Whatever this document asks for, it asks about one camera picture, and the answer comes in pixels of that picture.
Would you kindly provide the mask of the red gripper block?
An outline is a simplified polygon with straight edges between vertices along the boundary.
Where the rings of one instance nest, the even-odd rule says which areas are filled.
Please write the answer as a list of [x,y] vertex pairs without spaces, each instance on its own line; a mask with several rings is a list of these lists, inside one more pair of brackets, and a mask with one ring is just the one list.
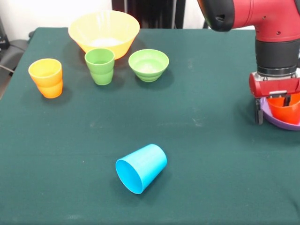
[[255,99],[255,122],[263,124],[261,99],[269,96],[283,96],[283,106],[289,106],[291,94],[300,91],[300,75],[295,71],[283,71],[284,74],[262,74],[258,71],[249,75],[249,87]]

